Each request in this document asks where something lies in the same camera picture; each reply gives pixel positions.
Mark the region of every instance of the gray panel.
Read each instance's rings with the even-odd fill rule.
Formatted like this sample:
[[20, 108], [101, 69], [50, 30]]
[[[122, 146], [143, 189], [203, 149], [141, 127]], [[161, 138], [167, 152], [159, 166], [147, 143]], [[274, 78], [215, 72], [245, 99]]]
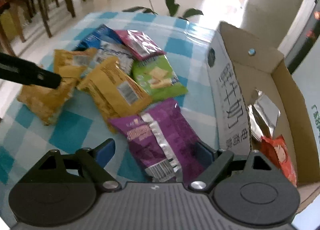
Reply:
[[[12, 230], [40, 230], [18, 223]], [[182, 184], [128, 183], [117, 193], [104, 193], [95, 206], [73, 223], [50, 230], [246, 230], [220, 215], [204, 194]], [[273, 230], [294, 230], [285, 225]]]

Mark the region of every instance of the yellow snack bag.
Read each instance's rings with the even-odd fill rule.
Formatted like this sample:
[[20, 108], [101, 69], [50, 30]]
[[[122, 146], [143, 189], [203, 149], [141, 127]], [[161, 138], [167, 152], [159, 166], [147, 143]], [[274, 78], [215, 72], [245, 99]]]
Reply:
[[119, 68], [117, 57], [109, 57], [97, 65], [77, 89], [91, 94], [106, 122], [109, 118], [137, 114], [152, 101], [151, 96]]
[[80, 78], [97, 51], [96, 48], [88, 48], [86, 51], [55, 49], [53, 72], [62, 77]]
[[74, 78], [63, 78], [57, 89], [24, 85], [17, 100], [24, 103], [45, 125], [54, 124], [63, 104], [72, 97], [76, 82]]

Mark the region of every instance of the purple snack bag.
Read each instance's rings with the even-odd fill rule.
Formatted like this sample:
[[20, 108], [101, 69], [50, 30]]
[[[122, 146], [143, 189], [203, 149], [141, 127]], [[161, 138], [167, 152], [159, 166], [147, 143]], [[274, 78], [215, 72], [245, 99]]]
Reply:
[[133, 115], [110, 122], [127, 137], [132, 156], [156, 181], [175, 177], [188, 184], [204, 171], [194, 155], [199, 137], [174, 99], [163, 101], [141, 117]]

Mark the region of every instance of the checkered tablecloth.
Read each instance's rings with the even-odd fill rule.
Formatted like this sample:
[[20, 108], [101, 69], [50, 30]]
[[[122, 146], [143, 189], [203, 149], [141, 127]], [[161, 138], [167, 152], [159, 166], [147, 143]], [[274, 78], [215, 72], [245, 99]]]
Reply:
[[[100, 24], [112, 29], [143, 31], [167, 52], [179, 80], [189, 90], [186, 95], [176, 97], [182, 114], [202, 141], [217, 148], [215, 109], [205, 61], [214, 31], [167, 16], [99, 12], [87, 15], [69, 29], [56, 48], [72, 50]], [[52, 61], [50, 53], [41, 63], [52, 71]], [[55, 126], [44, 126], [25, 105], [14, 100], [0, 123], [0, 216], [3, 220], [9, 226], [15, 224], [8, 204], [9, 191], [48, 150], [74, 153], [82, 147], [96, 147], [108, 138], [114, 138], [116, 153], [105, 169], [121, 184], [141, 180], [142, 174], [129, 153], [126, 138], [107, 129], [90, 95], [76, 90]]]

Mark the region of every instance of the pink snack bag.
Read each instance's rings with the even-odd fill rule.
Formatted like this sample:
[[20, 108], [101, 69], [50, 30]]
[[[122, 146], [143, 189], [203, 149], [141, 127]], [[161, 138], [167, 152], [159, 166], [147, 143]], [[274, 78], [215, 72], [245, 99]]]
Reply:
[[112, 119], [110, 123], [127, 137], [132, 156], [154, 182], [175, 178], [189, 184], [204, 171], [195, 158], [199, 137], [174, 99], [163, 101], [141, 116]]
[[115, 30], [115, 32], [139, 61], [165, 54], [165, 52], [143, 32], [136, 30]]

